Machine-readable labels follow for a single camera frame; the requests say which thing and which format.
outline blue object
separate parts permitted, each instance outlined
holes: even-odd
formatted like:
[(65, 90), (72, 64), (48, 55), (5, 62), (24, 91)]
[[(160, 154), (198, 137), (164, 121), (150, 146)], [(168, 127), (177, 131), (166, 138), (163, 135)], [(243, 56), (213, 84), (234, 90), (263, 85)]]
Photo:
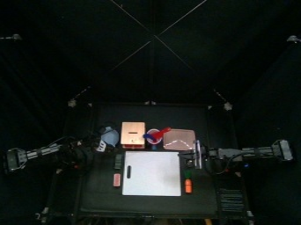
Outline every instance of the blue object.
[(144, 134), (144, 135), (143, 135), (143, 138), (144, 138), (144, 139), (148, 138), (148, 139), (151, 139), (154, 142), (156, 141), (156, 139), (152, 137), (151, 134)]

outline black table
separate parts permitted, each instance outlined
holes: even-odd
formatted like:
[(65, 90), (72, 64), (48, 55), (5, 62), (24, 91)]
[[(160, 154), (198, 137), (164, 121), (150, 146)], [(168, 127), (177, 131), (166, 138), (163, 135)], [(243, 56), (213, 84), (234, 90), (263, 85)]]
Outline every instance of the black table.
[[(79, 105), (71, 108), (64, 134), (83, 137), (107, 124), (114, 124), (120, 134), (123, 121), (143, 121), (146, 130), (164, 127), (194, 130), (197, 139), (210, 148), (237, 147), (231, 115), (222, 105)], [(120, 145), (118, 148), (123, 154), (124, 149)], [(205, 170), (191, 170), (193, 194), (183, 192), (181, 174), (179, 197), (124, 196), (122, 187), (112, 187), (112, 167), (114, 154), (95, 153), (87, 173), (64, 171), (53, 175), (49, 217), (67, 216), (76, 221), (83, 216), (199, 219), (222, 216), (217, 184), (223, 182), (217, 182)]]

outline cable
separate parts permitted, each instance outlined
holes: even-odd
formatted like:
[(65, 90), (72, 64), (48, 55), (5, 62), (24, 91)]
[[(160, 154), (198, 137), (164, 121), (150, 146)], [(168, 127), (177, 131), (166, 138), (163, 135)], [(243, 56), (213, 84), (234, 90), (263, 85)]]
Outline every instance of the cable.
[(239, 153), (239, 154), (234, 155), (234, 156), (229, 159), (223, 171), (217, 172), (215, 174), (217, 174), (217, 175), (223, 174), (223, 173), (227, 171), (227, 169), (229, 169), (229, 165), (230, 165), (230, 162), (233, 161), (233, 159), (237, 158), (238, 156), (243, 156), (243, 155), (246, 155), (246, 154), (249, 154), (249, 153), (247, 153), (247, 152), (243, 152), (243, 153)]
[(64, 136), (64, 137), (59, 138), (57, 140), (55, 140), (53, 142), (51, 142), (47, 146), (41, 147), (41, 149), (49, 148), (56, 142), (59, 142), (60, 140), (64, 140), (67, 138), (75, 139), (75, 137), (72, 137), (72, 136)]

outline pink object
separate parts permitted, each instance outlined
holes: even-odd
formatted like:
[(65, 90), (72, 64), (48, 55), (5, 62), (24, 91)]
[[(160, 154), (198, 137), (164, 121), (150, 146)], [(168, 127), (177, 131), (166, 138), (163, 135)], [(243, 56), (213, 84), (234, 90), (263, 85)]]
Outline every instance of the pink object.
[(114, 174), (112, 186), (114, 187), (119, 187), (120, 186), (120, 173), (115, 173)]
[[(155, 133), (158, 133), (158, 132), (159, 132), (158, 129), (151, 129), (151, 130), (148, 130), (147, 134), (151, 134), (151, 136), (152, 136), (152, 134), (155, 134)], [(156, 141), (154, 141), (151, 138), (147, 138), (146, 140), (147, 140), (147, 142), (148, 142), (150, 144), (155, 145), (155, 144), (160, 143), (162, 138), (159, 138), (159, 139), (155, 138)]]

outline black wall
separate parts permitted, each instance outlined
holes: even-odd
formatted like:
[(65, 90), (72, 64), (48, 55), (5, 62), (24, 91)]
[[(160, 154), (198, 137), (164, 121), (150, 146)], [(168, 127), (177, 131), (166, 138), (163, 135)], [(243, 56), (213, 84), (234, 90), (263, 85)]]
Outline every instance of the black wall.
[[(234, 107), (239, 147), (289, 140), (301, 157), (301, 45), (292, 44)], [(301, 164), (255, 162), (247, 190), (258, 224), (301, 224)]]

